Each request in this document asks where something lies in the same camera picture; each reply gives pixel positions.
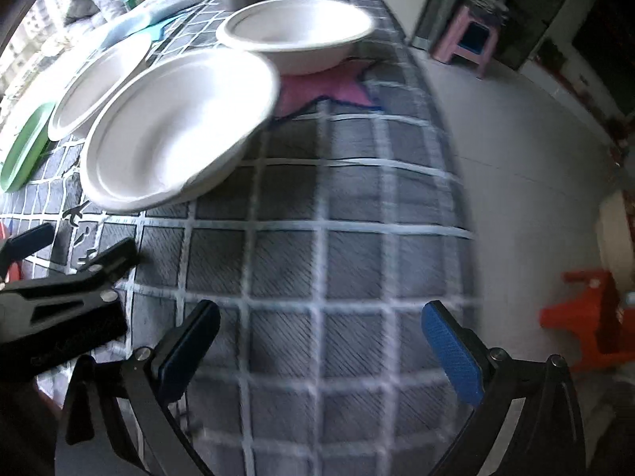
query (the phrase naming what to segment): bed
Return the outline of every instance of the bed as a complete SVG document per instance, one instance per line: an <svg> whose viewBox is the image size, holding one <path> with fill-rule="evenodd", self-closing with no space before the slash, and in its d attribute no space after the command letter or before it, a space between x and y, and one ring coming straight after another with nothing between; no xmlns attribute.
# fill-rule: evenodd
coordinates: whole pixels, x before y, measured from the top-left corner
<svg viewBox="0 0 635 476"><path fill-rule="evenodd" d="M434 298L477 325L450 137L382 1L342 1L377 19L354 55L381 61L363 84L382 110L316 103L256 135L214 191L125 216L85 199L83 140L70 138L0 203L14 233L55 225L25 277L72 272L135 238L144 262L118 284L129 333L94 352L98 361L154 346L202 298L219 305L220 333L173 407L219 476L424 475L469 413L419 327ZM227 15L206 0L170 24L150 62L216 47ZM38 383L61 402L71 372Z"/></svg>

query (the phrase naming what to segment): screw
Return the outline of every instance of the screw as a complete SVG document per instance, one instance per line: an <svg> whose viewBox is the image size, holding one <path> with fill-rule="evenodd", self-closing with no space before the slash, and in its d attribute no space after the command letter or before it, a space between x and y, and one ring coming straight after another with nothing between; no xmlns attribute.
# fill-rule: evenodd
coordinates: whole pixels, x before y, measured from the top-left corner
<svg viewBox="0 0 635 476"><path fill-rule="evenodd" d="M104 290L99 294L105 303L113 303L119 298L119 294L114 290Z"/></svg>
<svg viewBox="0 0 635 476"><path fill-rule="evenodd" d="M149 347L140 347L135 351L135 360L142 362L147 360L150 357L150 354L152 354L152 349Z"/></svg>
<svg viewBox="0 0 635 476"><path fill-rule="evenodd" d="M507 358L507 356L508 354L505 352L505 350L501 349L500 347L493 347L492 349L490 349L490 358L497 362L503 361L505 358Z"/></svg>
<svg viewBox="0 0 635 476"><path fill-rule="evenodd" d="M553 363L556 367L566 367L566 360L561 357L560 354L554 354L551 356L551 363Z"/></svg>

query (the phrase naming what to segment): white paper bowl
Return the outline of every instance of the white paper bowl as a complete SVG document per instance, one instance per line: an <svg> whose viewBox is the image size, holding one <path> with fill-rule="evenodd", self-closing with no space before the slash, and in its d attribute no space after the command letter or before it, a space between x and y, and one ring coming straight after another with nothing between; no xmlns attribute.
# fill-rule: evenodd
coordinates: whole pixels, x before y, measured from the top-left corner
<svg viewBox="0 0 635 476"><path fill-rule="evenodd" d="M279 76L261 56L204 49L138 75L104 107L81 154L88 198L111 213L191 200L241 161Z"/></svg>
<svg viewBox="0 0 635 476"><path fill-rule="evenodd" d="M73 134L85 138L110 98L126 82L145 69L150 50L150 34L135 34L106 50L66 89L57 103L48 126L48 138L59 141Z"/></svg>
<svg viewBox="0 0 635 476"><path fill-rule="evenodd" d="M306 75L339 64L374 29L369 13L337 0L266 0L234 12L216 37L263 54L281 75Z"/></svg>

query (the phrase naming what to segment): gray checkered blanket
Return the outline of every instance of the gray checkered blanket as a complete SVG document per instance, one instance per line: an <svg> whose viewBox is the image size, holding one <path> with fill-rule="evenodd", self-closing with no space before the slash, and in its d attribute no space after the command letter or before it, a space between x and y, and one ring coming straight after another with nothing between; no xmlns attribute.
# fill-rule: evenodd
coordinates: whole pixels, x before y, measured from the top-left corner
<svg viewBox="0 0 635 476"><path fill-rule="evenodd" d="M382 1L342 1L377 19L355 55L382 61L363 82L382 111L322 101L259 133L214 191L124 216L86 200L83 140L71 139L0 208L12 232L55 225L26 277L71 273L135 238L145 261L119 283L129 333L98 361L154 346L200 299L218 303L220 333L172 407L218 476L422 476L466 418L419 326L434 298L475 323L450 140ZM206 1L151 60L216 47L227 15ZM39 384L59 400L71 369Z"/></svg>

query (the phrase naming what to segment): blue cloth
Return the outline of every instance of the blue cloth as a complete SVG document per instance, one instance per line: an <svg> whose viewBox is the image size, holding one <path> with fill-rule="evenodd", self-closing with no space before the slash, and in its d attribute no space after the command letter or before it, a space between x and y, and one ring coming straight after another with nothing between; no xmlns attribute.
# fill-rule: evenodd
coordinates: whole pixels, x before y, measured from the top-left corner
<svg viewBox="0 0 635 476"><path fill-rule="evenodd" d="M184 14L186 14L186 12L180 12L177 15L173 15L172 17L156 23L155 25L150 25L150 27L144 28L144 30L140 30L137 33L142 34L147 32L150 34L152 41L160 41L163 39L163 31L165 30L165 27Z"/></svg>
<svg viewBox="0 0 635 476"><path fill-rule="evenodd" d="M113 19L90 34L88 41L96 50L106 50L131 34L150 27L179 10L203 0L145 0L130 12Z"/></svg>

